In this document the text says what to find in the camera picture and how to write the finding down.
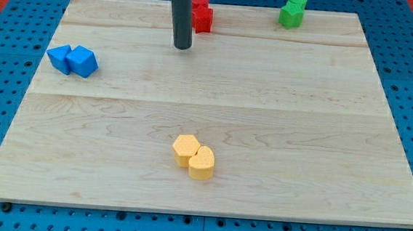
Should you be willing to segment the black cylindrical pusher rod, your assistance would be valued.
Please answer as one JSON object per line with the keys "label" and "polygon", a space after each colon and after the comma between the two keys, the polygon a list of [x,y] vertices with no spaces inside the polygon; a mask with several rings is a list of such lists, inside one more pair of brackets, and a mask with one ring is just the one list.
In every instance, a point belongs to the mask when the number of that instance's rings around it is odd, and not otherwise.
{"label": "black cylindrical pusher rod", "polygon": [[192,1],[171,0],[173,43],[176,49],[192,46]]}

